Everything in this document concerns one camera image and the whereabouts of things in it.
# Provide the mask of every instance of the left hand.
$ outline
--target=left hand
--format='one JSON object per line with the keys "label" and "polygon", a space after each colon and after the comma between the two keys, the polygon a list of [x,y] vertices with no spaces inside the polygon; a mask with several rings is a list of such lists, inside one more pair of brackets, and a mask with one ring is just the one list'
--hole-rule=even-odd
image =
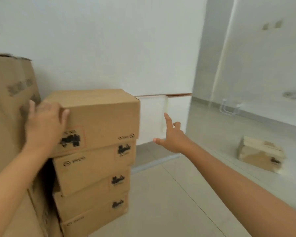
{"label": "left hand", "polygon": [[66,109],[60,116],[60,109],[59,103],[45,101],[35,109],[35,102],[30,100],[24,149],[42,151],[46,157],[51,154],[65,131],[69,115]]}

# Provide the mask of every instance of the stacked cardboard boxes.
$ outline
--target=stacked cardboard boxes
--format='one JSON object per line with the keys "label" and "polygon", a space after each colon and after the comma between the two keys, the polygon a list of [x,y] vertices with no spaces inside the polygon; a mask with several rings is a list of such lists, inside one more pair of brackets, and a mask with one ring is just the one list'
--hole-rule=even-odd
{"label": "stacked cardboard boxes", "polygon": [[56,91],[47,101],[70,109],[52,154],[53,190],[65,237],[84,237],[128,211],[140,102],[121,89]]}
{"label": "stacked cardboard boxes", "polygon": [[[24,144],[29,99],[40,102],[31,61],[0,54],[0,171],[13,160]],[[49,234],[52,202],[45,192],[48,181],[43,179],[47,167],[28,189],[4,236],[52,236]]]}

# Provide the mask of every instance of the forearm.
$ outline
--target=forearm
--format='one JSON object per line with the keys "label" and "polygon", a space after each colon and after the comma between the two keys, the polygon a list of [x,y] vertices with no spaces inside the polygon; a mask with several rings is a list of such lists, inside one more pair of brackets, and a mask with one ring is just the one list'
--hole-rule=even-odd
{"label": "forearm", "polygon": [[43,150],[30,150],[25,147],[0,173],[0,236],[46,161],[45,155]]}
{"label": "forearm", "polygon": [[243,175],[190,143],[182,152],[253,236],[296,236],[296,211]]}

